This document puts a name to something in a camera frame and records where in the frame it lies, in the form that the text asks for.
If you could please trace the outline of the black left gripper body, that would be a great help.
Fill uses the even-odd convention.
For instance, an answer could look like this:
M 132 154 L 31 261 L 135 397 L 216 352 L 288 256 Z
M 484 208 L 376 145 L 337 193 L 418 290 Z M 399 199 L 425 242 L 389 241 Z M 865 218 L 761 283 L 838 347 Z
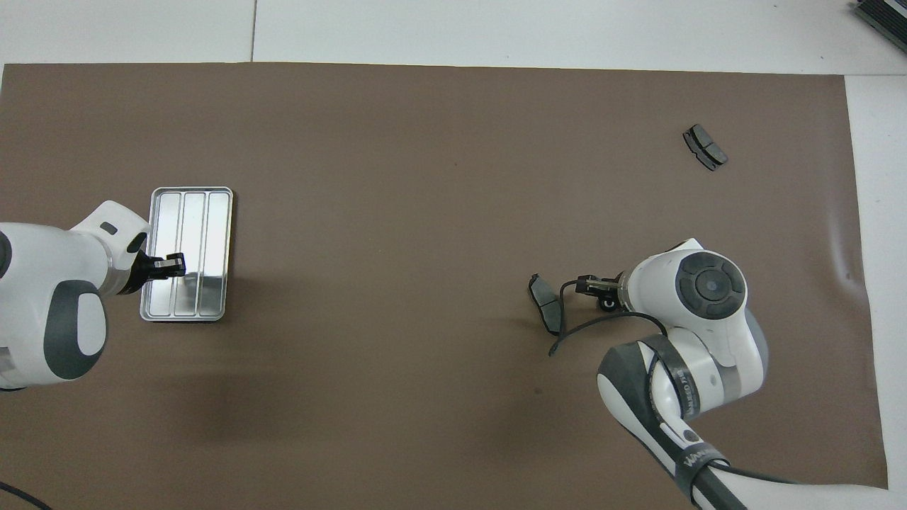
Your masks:
M 149 281 L 161 280 L 162 270 L 157 266 L 161 262 L 161 257 L 152 257 L 139 249 L 130 268 L 129 278 L 124 285 L 126 295 L 136 293 L 142 290 L 142 287 Z

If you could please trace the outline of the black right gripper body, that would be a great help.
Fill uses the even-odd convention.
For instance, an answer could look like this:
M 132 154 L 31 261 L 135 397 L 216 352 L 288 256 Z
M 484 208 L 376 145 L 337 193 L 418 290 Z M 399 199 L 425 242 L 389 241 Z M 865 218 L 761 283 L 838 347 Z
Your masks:
M 603 295 L 598 297 L 599 309 L 606 313 L 632 311 L 629 295 L 625 290 L 624 272 L 619 272 L 613 278 L 600 278 L 599 286 L 603 288 Z

